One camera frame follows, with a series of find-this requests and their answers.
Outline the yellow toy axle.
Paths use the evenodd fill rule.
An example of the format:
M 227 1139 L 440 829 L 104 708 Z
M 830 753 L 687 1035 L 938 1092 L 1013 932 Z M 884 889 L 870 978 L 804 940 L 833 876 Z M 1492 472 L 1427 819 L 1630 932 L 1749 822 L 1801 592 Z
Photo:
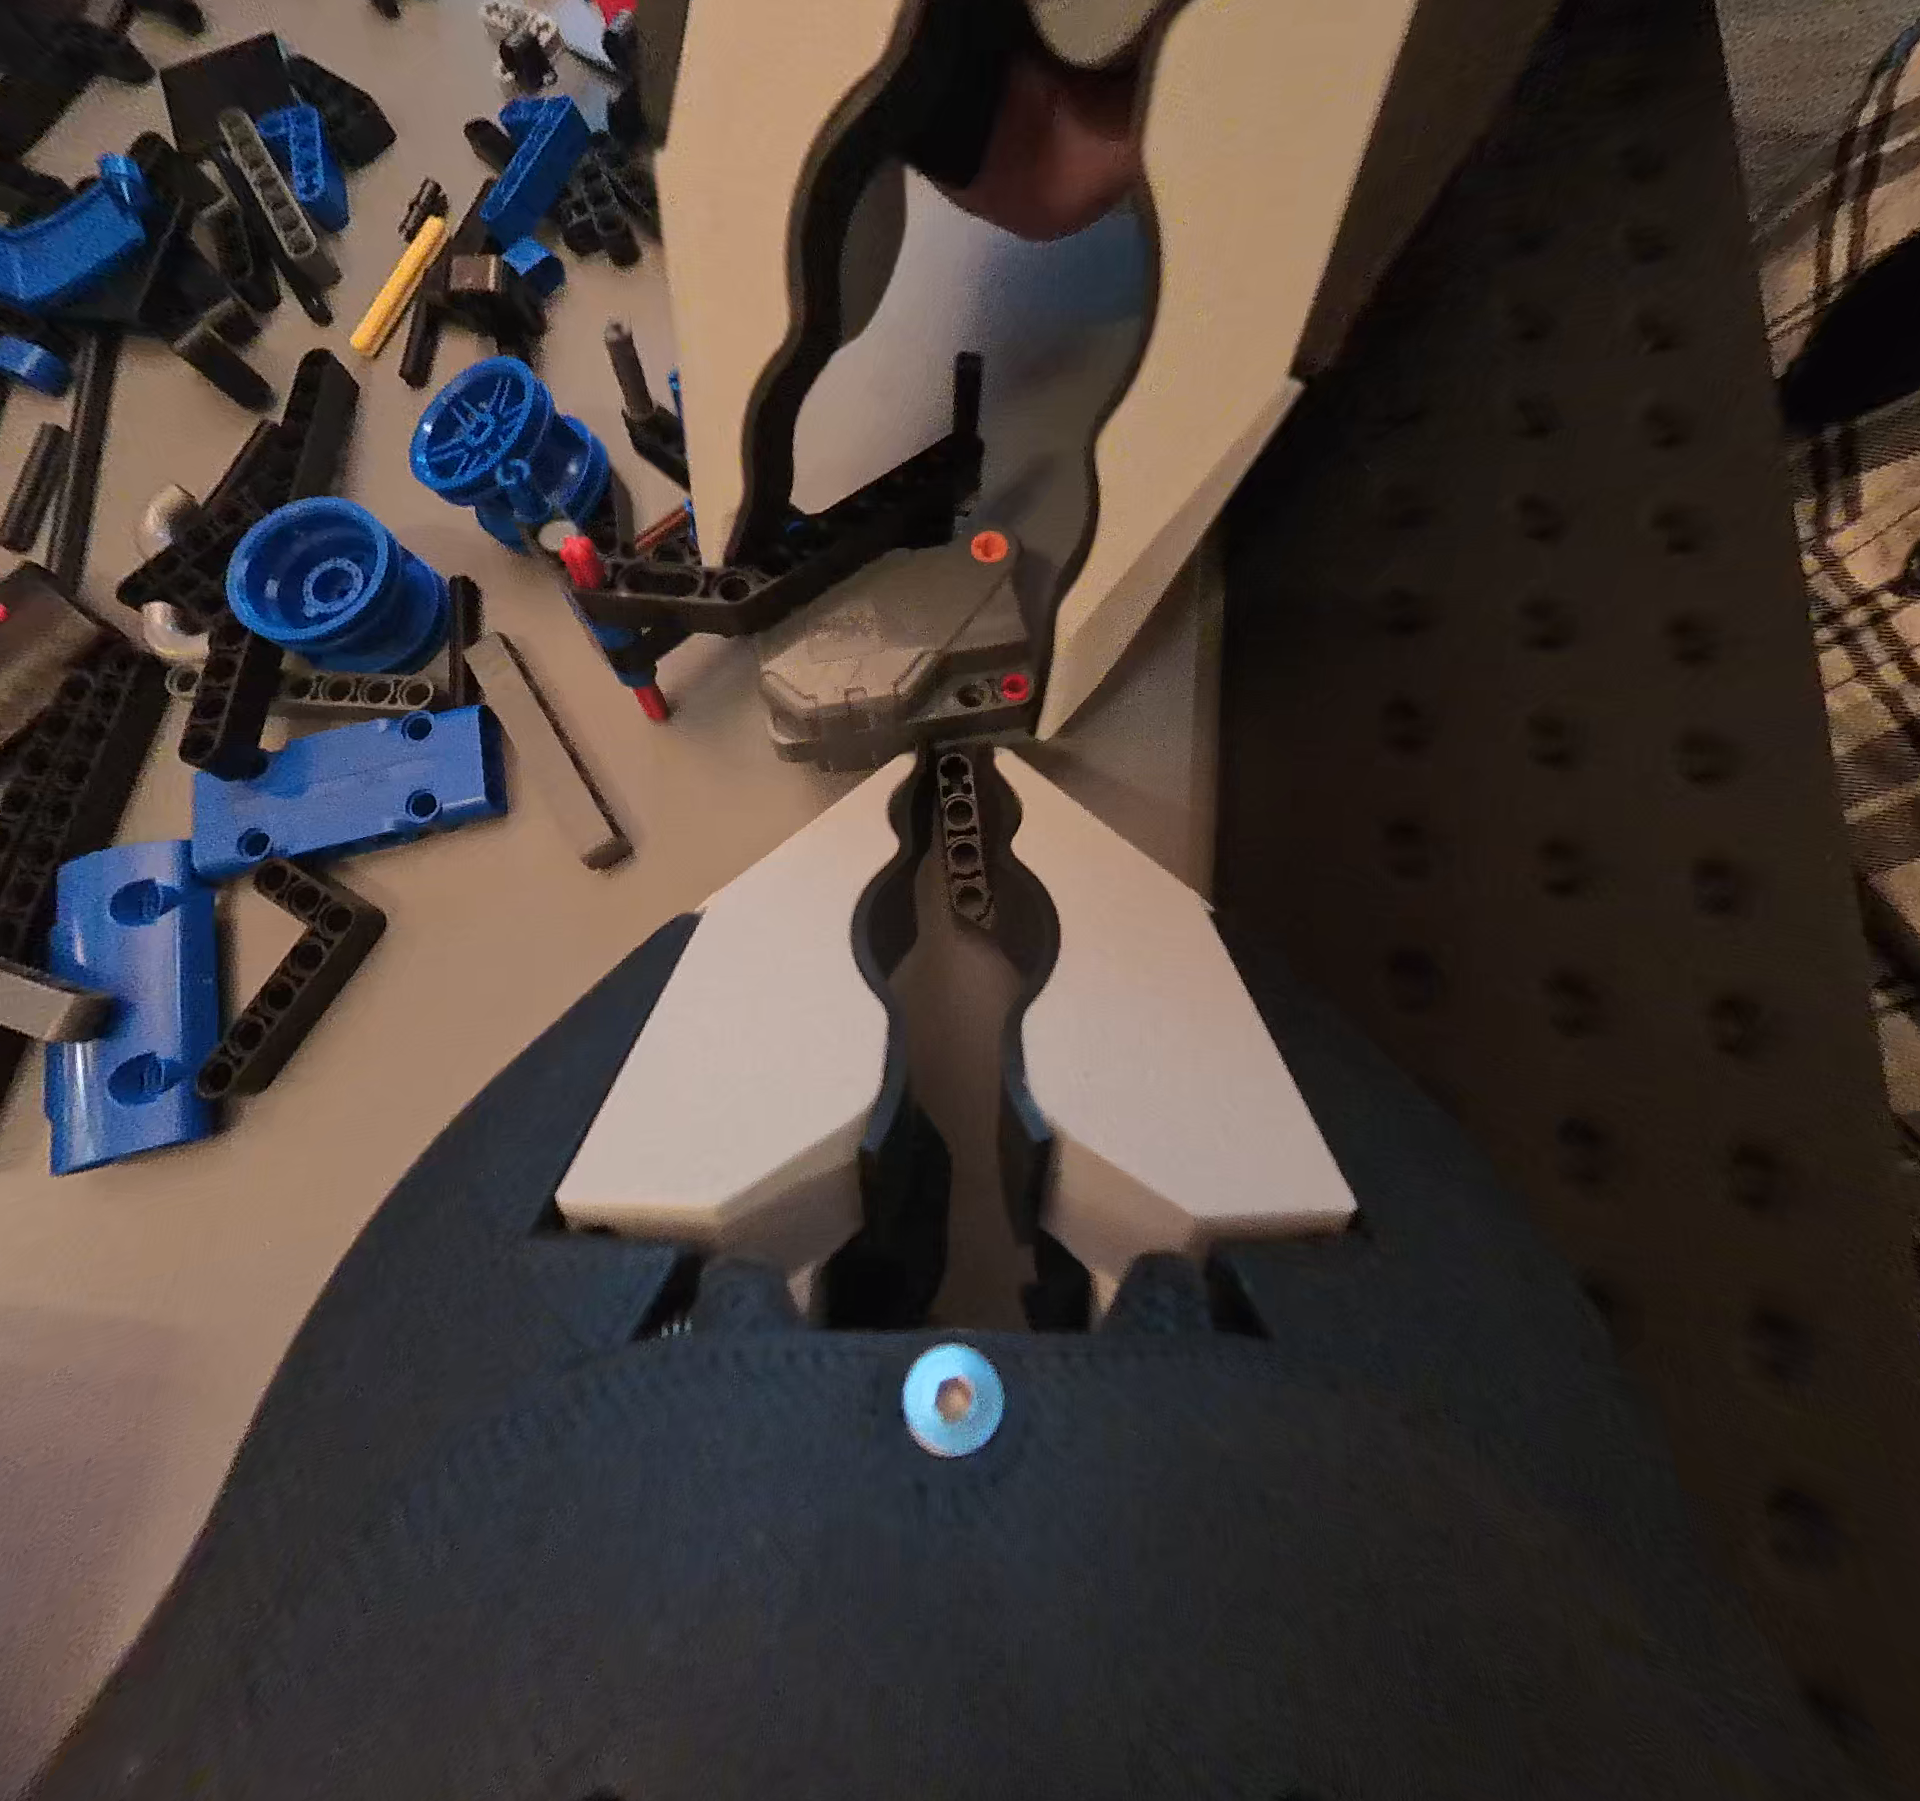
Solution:
M 433 264 L 446 242 L 446 217 L 424 217 L 420 228 L 406 242 L 394 268 L 373 297 L 369 309 L 349 336 L 349 350 L 362 359 L 374 359 L 392 336 L 401 315 L 414 304 Z

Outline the pile of black toy beams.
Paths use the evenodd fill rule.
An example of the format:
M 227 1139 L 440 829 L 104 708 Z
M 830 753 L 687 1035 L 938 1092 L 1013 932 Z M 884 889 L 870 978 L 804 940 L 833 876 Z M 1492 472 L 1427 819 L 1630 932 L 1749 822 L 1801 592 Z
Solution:
M 297 702 L 348 716 L 342 728 L 416 710 L 474 707 L 468 670 L 482 601 L 449 583 L 446 645 L 418 673 L 326 673 L 243 630 L 227 608 L 227 566 L 270 512 L 345 487 L 362 373 L 398 350 L 400 381 L 424 393 L 446 326 L 468 328 L 484 359 L 515 357 L 540 375 L 563 292 L 561 253 L 640 258 L 656 233 L 650 170 L 623 137 L 590 127 L 590 148 L 534 237 L 500 250 L 481 218 L 514 157 L 499 115 L 437 109 L 466 124 L 474 191 L 464 204 L 429 167 L 398 210 L 401 160 L 430 143 L 416 122 L 427 99 L 476 91 L 453 60 L 451 30 L 412 6 L 437 0 L 115 0 L 56 22 L 4 0 L 4 226 L 54 214 L 89 189 L 104 153 L 126 153 L 150 181 L 148 246 L 89 296 L 47 315 L 4 304 L 4 381 L 70 394 L 69 426 L 44 423 L 22 458 L 4 520 L 4 953 L 36 959 L 54 914 L 54 867 L 103 847 L 159 725 L 161 692 L 183 710 L 179 767 L 227 782 L 255 777 L 276 753 L 270 724 Z M 500 106 L 554 85 L 561 38 L 514 0 L 478 6 L 503 76 Z M 259 115 L 305 103 L 321 110 L 348 174 L 349 224 L 321 228 L 325 279 L 293 268 L 266 217 L 221 151 L 217 112 Z M 446 217 L 446 242 L 414 304 L 374 359 L 349 336 L 424 217 Z M 111 436 L 118 356 L 126 340 L 167 350 L 180 371 L 248 413 L 252 428 L 203 498 L 163 489 L 157 536 L 118 581 L 115 603 L 142 616 L 143 653 L 95 627 L 84 608 L 86 531 Z M 693 510 L 674 504 L 645 527 L 612 489 L 588 527 L 552 520 L 521 553 L 552 567 L 567 603 L 596 583 L 599 561 L 664 539 L 693 544 Z M 668 719 L 656 668 L 634 633 L 582 617 L 620 684 Z

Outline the person's plaid shirt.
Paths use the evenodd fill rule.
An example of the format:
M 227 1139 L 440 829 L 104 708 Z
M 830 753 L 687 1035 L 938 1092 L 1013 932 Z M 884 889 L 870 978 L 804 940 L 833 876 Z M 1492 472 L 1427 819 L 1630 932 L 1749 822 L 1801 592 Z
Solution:
M 1918 1149 L 1918 38 L 1760 240 L 1816 668 L 1908 1167 Z

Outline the grey holed toy beam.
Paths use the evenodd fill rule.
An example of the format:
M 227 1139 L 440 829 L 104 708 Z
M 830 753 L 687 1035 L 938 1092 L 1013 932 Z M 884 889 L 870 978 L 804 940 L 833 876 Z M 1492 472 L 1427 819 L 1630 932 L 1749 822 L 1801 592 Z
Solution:
M 266 149 L 254 118 L 243 109 L 227 106 L 217 112 L 214 124 L 221 151 L 259 206 L 276 250 L 300 273 L 325 279 L 322 273 L 329 264 L 319 231 L 296 200 L 293 188 L 275 157 Z

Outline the person's right hand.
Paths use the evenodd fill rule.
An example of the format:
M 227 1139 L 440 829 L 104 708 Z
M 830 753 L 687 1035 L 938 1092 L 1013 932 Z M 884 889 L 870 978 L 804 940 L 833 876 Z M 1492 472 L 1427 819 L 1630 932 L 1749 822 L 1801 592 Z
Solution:
M 1082 233 L 1144 178 L 1136 65 L 1082 69 L 1039 56 L 1011 62 L 968 184 L 939 184 L 965 214 L 1023 242 Z

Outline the blue curved toy panel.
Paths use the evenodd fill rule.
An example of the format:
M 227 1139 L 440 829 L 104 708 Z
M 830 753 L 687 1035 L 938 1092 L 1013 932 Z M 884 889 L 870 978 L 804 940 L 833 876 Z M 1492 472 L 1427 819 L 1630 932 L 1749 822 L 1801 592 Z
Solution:
M 3 301 L 47 315 L 113 279 L 152 234 L 157 202 L 137 162 L 104 153 L 98 178 L 54 214 L 3 228 Z
M 45 948 L 50 973 L 109 997 L 95 1036 L 44 1055 L 52 1176 L 209 1139 L 197 1076 L 222 1033 L 217 917 L 187 840 L 67 863 Z

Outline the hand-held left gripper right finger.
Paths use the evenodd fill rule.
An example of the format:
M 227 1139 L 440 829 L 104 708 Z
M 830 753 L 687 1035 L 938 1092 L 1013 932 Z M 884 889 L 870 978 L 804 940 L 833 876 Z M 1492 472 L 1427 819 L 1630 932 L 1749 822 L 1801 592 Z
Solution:
M 1014 753 L 1011 861 L 1051 948 L 1017 1029 L 1039 1116 L 1039 1231 L 1108 1308 L 1136 1262 L 1334 1237 L 1357 1215 L 1333 1147 L 1209 901 Z

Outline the toy brick motor assembly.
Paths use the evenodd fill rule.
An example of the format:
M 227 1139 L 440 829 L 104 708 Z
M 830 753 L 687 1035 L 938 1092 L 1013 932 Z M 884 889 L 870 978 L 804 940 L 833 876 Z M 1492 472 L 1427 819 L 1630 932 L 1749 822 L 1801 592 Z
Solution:
M 820 512 L 787 510 L 739 561 L 683 540 L 601 556 L 576 597 L 647 655 L 748 641 L 782 758 L 864 772 L 1029 729 L 1039 664 L 1023 544 L 976 496 L 984 359 L 960 351 L 948 433 Z

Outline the blue toy wheel hub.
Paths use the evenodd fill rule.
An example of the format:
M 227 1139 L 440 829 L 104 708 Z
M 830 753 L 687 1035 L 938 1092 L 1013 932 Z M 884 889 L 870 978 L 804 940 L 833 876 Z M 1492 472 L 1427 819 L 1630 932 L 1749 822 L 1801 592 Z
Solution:
M 552 520 L 588 527 L 612 489 L 607 446 L 515 357 L 458 375 L 420 415 L 408 450 L 427 493 L 468 510 L 509 550 Z
M 446 645 L 446 577 L 369 510 L 309 496 L 240 539 L 224 601 L 248 631 L 326 673 L 418 673 Z

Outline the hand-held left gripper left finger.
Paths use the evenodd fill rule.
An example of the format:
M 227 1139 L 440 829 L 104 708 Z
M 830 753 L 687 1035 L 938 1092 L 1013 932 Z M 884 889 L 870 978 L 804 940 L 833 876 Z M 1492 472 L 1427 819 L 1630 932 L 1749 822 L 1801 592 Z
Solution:
M 558 1189 L 574 1231 L 818 1272 L 836 1325 L 924 1321 L 939 1136 L 893 975 L 930 836 L 905 754 L 699 907 Z

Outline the grey flat toy bar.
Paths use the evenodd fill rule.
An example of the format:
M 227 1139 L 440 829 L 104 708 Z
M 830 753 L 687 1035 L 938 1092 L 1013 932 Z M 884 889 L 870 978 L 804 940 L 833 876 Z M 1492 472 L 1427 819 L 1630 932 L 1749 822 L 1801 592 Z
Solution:
M 629 836 L 515 645 L 499 631 L 478 635 L 468 646 L 468 670 L 514 751 L 519 784 L 567 852 L 592 873 L 629 861 Z

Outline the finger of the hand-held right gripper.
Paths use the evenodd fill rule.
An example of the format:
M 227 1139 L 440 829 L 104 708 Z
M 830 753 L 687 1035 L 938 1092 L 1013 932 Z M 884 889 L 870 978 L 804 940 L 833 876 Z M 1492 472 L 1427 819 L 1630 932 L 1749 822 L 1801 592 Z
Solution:
M 656 160 L 681 415 L 705 566 L 760 553 L 785 518 L 801 409 L 873 315 L 847 244 L 915 96 L 927 0 L 687 0 Z
M 1106 684 L 1279 433 L 1419 0 L 1191 0 L 1145 76 L 1145 338 L 1092 453 L 1037 736 Z

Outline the black L-shaped toy beam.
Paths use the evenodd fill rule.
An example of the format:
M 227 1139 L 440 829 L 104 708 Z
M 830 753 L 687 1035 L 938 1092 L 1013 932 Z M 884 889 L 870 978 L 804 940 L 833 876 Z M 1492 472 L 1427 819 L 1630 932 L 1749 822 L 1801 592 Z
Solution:
M 252 887 L 302 932 L 203 1059 L 195 1095 L 210 1108 L 270 1089 L 388 929 L 381 905 L 293 861 L 266 861 Z

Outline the grey desk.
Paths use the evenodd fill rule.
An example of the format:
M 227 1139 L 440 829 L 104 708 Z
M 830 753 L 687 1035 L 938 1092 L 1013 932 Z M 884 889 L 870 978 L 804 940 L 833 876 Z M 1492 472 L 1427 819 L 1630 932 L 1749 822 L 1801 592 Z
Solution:
M 1330 1798 L 1312 1515 L 1223 1494 L 1290 1377 L 1196 1263 L 936 1343 L 560 1213 L 693 925 L 379 1207 L 26 1798 Z

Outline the blue flat toy panel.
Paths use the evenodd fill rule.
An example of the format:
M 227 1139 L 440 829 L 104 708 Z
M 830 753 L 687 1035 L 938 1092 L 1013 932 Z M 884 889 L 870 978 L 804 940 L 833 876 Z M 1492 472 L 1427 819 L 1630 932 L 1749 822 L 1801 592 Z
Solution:
M 194 873 L 222 883 L 272 858 L 331 863 L 497 820 L 503 761 L 484 705 L 296 738 L 252 779 L 194 782 Z

